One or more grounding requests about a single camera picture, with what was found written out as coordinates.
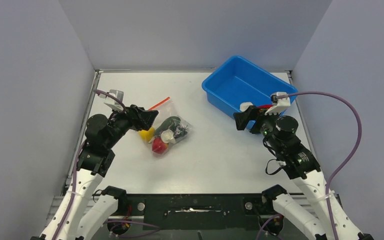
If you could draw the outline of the blue plastic bin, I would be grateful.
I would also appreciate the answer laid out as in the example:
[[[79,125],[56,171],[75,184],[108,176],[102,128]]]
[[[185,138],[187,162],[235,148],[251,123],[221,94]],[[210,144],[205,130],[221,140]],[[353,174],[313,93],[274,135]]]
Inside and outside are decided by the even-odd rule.
[[[298,91],[289,82],[238,55],[218,67],[202,82],[201,87],[208,102],[230,118],[240,111],[242,103],[268,105],[275,92],[292,94]]]

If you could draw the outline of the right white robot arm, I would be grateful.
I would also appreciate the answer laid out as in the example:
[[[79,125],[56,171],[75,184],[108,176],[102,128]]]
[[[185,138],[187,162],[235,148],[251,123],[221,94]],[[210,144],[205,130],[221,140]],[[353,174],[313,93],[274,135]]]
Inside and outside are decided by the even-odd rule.
[[[233,114],[236,128],[244,130],[250,121],[251,133],[263,135],[263,145],[280,169],[301,190],[314,213],[305,210],[280,185],[262,192],[261,207],[289,220],[309,240],[371,240],[348,217],[327,186],[324,173],[312,152],[296,136],[298,121],[288,115],[269,114],[268,108],[249,106]]]

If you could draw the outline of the clear zip top bag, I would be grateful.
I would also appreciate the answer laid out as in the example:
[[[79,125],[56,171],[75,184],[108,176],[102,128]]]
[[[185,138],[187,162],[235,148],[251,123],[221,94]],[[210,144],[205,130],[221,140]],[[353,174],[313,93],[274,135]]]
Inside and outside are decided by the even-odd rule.
[[[193,126],[179,115],[170,97],[166,97],[150,109],[158,111],[158,115],[149,130],[139,131],[138,136],[152,154],[159,157],[187,138]]]

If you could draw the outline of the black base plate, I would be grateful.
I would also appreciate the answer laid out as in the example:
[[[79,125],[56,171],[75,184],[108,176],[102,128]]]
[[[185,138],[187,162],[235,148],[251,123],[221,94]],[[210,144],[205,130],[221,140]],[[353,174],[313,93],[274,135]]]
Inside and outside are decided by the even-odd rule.
[[[111,219],[130,214],[161,230],[257,230],[258,220],[268,219],[275,211],[262,202],[261,193],[219,194],[133,194],[126,196],[122,210]]]

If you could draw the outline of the yellow toy pepper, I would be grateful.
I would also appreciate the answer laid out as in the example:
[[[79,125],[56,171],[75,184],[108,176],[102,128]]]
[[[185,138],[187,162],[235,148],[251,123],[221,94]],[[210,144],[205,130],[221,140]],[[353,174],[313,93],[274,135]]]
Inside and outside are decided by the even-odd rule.
[[[138,132],[138,135],[141,137],[141,139],[144,142],[148,143],[153,139],[154,133],[155,133],[155,128],[150,127],[149,130],[140,130]]]

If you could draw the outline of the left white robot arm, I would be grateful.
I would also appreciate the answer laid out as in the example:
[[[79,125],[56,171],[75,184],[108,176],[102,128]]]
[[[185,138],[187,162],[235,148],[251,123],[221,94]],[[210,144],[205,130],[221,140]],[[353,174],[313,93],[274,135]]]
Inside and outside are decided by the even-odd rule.
[[[95,114],[86,122],[85,141],[74,160],[69,188],[38,240],[90,240],[126,199],[124,189],[108,186],[97,203],[87,206],[114,158],[112,148],[129,131],[149,130],[159,112],[136,105],[114,111],[108,118]]]

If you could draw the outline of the red toy apple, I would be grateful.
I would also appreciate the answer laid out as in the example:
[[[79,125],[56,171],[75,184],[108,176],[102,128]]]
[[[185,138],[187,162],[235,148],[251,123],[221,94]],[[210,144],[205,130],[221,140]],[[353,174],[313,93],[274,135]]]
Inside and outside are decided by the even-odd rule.
[[[169,148],[169,145],[158,136],[152,141],[151,150],[158,155],[164,154]]]

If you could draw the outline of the green toy avocado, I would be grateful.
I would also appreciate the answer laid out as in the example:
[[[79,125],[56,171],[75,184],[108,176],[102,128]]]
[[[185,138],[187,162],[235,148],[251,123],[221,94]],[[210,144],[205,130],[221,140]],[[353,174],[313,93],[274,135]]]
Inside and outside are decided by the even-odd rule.
[[[163,131],[171,130],[174,132],[176,128],[180,125],[181,119],[178,116],[170,116],[166,118],[159,127],[155,129],[154,135],[160,135]]]

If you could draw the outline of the dark toy grapes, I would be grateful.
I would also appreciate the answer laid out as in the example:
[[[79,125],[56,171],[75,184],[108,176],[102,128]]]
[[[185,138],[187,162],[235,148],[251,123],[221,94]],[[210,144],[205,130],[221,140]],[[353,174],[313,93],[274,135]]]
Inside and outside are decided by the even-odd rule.
[[[177,119],[173,121],[170,129],[173,131],[173,137],[176,140],[185,137],[189,131],[188,125]]]

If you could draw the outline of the white toy garlic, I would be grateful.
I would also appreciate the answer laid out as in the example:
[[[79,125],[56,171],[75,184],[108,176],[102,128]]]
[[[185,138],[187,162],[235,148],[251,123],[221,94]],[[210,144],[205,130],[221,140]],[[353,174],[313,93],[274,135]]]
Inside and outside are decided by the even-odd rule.
[[[175,144],[176,143],[174,132],[170,129],[164,130],[160,134],[160,138],[161,138],[162,142],[165,144]]]

